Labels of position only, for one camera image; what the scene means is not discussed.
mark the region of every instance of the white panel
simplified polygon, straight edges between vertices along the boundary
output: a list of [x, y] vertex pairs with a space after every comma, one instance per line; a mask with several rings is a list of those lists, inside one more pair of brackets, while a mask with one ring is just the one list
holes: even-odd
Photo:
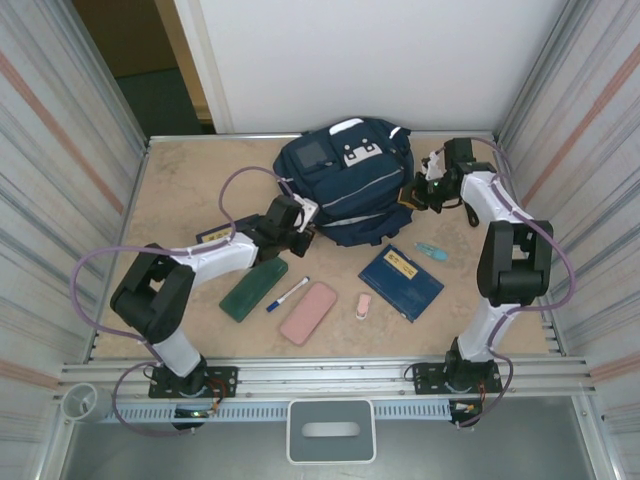
[[495, 128], [564, 3], [176, 0], [221, 133], [304, 131], [353, 115]]

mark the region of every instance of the pink pencil case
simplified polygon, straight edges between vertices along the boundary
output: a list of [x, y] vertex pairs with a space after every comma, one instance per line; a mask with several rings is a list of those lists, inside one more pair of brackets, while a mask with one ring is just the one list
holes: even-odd
[[304, 345], [320, 324], [338, 295], [322, 282], [314, 283], [282, 325], [280, 333], [298, 346]]

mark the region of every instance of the navy backpack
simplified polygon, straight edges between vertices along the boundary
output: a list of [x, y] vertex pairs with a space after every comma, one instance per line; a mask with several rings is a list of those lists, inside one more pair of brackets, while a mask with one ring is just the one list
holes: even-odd
[[397, 203], [413, 180], [410, 130], [352, 118], [285, 145], [273, 164], [294, 193], [320, 206], [314, 224], [338, 245], [379, 245], [411, 223]]

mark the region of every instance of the marble surface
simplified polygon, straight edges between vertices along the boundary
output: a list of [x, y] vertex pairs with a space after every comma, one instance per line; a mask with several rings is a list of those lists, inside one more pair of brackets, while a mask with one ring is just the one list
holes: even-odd
[[[416, 159], [441, 146], [446, 138], [411, 139]], [[225, 223], [218, 211], [218, 193], [225, 179], [249, 165], [269, 168], [280, 148], [290, 139], [193, 139], [153, 144], [127, 235], [127, 245], [156, 242], [163, 247], [195, 244], [196, 233]], [[474, 145], [476, 158], [488, 161], [491, 152]], [[278, 194], [272, 178], [261, 172], [244, 173], [228, 189], [224, 205], [234, 218], [264, 213]], [[302, 259], [282, 254], [289, 271], [242, 323], [226, 316], [218, 303], [245, 272], [232, 272], [196, 289], [190, 297], [182, 326], [205, 356], [383, 356], [429, 355], [446, 352], [453, 338], [471, 321], [479, 295], [476, 266], [486, 229], [471, 228], [464, 208], [416, 212], [413, 223], [378, 247], [338, 247], [316, 236]], [[449, 260], [436, 262], [414, 249], [417, 241], [443, 248]], [[435, 301], [410, 323], [362, 282], [358, 273], [393, 243], [445, 285]], [[112, 289], [133, 260], [123, 254], [118, 261]], [[309, 275], [312, 284], [322, 281], [338, 292], [338, 301], [312, 334], [298, 347], [278, 330], [309, 286], [305, 286], [272, 313], [265, 308]], [[358, 295], [373, 295], [369, 315], [355, 318]], [[127, 329], [112, 311], [104, 324]], [[506, 353], [546, 353], [547, 343], [538, 314], [523, 314], [514, 322], [498, 348]], [[93, 356], [148, 356], [136, 342], [101, 334]]]

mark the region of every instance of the yellow label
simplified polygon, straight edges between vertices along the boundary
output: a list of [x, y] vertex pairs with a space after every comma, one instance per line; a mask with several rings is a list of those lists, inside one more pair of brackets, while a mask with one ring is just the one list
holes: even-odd
[[409, 263], [402, 257], [400, 257], [396, 252], [390, 250], [384, 256], [384, 259], [389, 262], [391, 265], [396, 267], [400, 273], [402, 273], [405, 277], [411, 280], [416, 276], [418, 270], [413, 268]]
[[202, 243], [207, 243], [211, 240], [218, 240], [219, 238], [226, 237], [227, 235], [231, 235], [231, 227], [223, 228], [222, 230], [203, 236]]

